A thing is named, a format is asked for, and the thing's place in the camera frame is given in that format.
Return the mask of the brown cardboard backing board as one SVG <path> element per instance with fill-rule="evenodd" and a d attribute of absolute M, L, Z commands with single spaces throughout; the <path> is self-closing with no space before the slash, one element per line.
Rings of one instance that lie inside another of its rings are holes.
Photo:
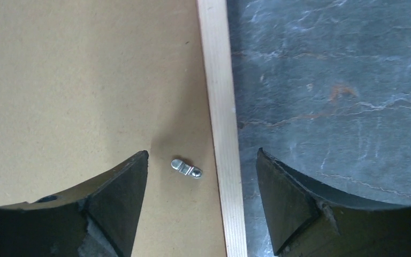
<path fill-rule="evenodd" d="M 0 205 L 140 150 L 149 172 L 132 255 L 225 256 L 196 2 L 0 1 Z"/>

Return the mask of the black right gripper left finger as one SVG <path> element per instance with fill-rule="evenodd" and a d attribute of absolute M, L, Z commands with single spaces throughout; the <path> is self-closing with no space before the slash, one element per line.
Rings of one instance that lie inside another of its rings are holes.
<path fill-rule="evenodd" d="M 0 256 L 130 256 L 149 154 L 36 202 L 0 206 Z"/>

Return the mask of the pink wooden picture frame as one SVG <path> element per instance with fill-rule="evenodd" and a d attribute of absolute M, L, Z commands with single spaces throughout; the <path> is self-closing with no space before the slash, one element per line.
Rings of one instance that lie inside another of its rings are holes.
<path fill-rule="evenodd" d="M 247 256 L 238 129 L 226 1 L 198 1 L 227 256 Z"/>

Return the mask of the silver metal frame clip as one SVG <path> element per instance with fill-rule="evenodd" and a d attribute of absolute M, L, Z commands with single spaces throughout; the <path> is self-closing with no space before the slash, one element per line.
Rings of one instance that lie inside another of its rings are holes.
<path fill-rule="evenodd" d="M 190 176 L 195 179 L 200 179 L 202 177 L 202 170 L 195 166 L 187 164 L 181 159 L 172 160 L 171 167 L 185 176 Z"/>

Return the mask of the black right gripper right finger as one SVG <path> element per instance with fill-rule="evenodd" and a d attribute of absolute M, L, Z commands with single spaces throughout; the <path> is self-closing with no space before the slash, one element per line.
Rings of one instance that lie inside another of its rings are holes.
<path fill-rule="evenodd" d="M 275 256 L 411 256 L 411 205 L 338 190 L 263 149 L 256 171 Z"/>

